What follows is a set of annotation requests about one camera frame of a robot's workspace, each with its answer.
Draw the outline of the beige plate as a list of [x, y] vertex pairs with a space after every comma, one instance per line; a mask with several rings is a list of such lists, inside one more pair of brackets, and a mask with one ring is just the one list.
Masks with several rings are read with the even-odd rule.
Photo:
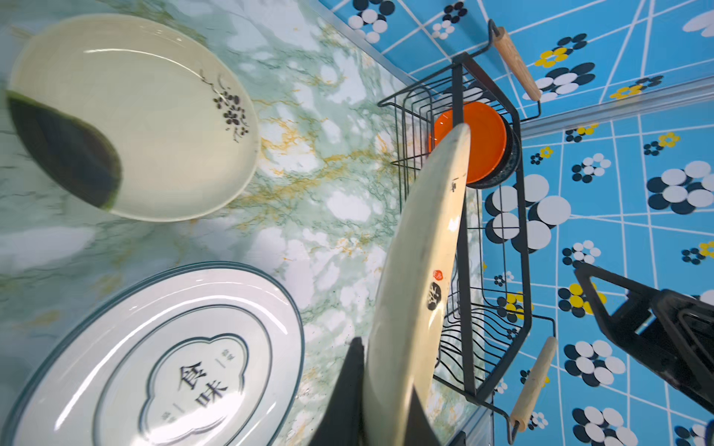
[[470, 159], [455, 126], [416, 176], [377, 288], [363, 387], [368, 445], [403, 445], [412, 407], [430, 395], [448, 301]]

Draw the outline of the white plate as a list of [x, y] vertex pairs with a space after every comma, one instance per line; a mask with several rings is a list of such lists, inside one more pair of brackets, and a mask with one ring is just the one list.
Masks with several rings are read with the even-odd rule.
[[213, 261], [93, 311], [16, 400], [5, 445], [270, 445], [301, 380], [299, 309], [277, 280]]

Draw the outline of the orange plate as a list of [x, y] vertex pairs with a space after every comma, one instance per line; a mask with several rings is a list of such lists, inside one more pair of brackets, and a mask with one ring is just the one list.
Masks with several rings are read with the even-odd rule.
[[[474, 189], [487, 189], [489, 180], [496, 178], [499, 167], [505, 167], [508, 134], [504, 119], [490, 106], [472, 102], [464, 106], [464, 124], [470, 128], [470, 155], [466, 172], [466, 185]], [[442, 113], [436, 120], [428, 139], [429, 158], [423, 174], [432, 176], [439, 167], [431, 167], [432, 152], [457, 126], [454, 110]]]

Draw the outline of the black plate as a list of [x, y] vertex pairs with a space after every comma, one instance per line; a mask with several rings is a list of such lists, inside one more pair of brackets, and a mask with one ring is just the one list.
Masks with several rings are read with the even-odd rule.
[[484, 180], [468, 183], [467, 187], [476, 190], [484, 190], [498, 186], [507, 180], [517, 169], [522, 160], [520, 139], [514, 134], [511, 124], [501, 118], [506, 128], [507, 144], [506, 149], [498, 167]]

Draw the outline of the black wire dish rack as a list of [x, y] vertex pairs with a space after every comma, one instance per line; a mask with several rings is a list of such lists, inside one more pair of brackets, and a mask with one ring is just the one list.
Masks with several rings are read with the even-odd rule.
[[[478, 64], [477, 52], [456, 55], [444, 68], [388, 96], [396, 127], [399, 193], [406, 198], [429, 157], [428, 139], [442, 113], [481, 102], [511, 124], [520, 139], [524, 119]], [[496, 187], [467, 187], [455, 264], [434, 379], [477, 407], [481, 421], [511, 414], [496, 405], [504, 376], [528, 338], [535, 312], [529, 257], [549, 241], [552, 224], [537, 215], [541, 197], [526, 183], [524, 162]]]

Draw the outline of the cream plate with flower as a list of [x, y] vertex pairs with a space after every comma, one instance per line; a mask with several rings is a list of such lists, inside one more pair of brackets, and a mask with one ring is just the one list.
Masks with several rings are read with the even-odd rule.
[[203, 45], [151, 20], [93, 14], [48, 27], [14, 62], [7, 106], [52, 180], [128, 219], [215, 212], [258, 166], [247, 90]]

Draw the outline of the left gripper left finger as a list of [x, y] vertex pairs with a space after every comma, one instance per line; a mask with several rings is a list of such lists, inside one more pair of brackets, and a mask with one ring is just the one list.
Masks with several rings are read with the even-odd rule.
[[363, 383], [364, 344], [362, 338], [356, 337], [351, 340], [327, 410], [310, 445], [361, 444]]

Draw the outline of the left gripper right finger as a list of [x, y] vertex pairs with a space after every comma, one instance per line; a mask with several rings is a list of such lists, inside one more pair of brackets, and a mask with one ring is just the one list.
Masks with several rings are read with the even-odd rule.
[[409, 405], [404, 446], [440, 446], [440, 442], [431, 428], [429, 420], [418, 397], [418, 392], [412, 388]]

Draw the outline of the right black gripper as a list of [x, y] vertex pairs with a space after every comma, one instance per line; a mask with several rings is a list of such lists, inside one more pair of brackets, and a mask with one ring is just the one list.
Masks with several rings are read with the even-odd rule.
[[712, 304], [594, 265], [575, 275], [606, 338], [711, 413]]

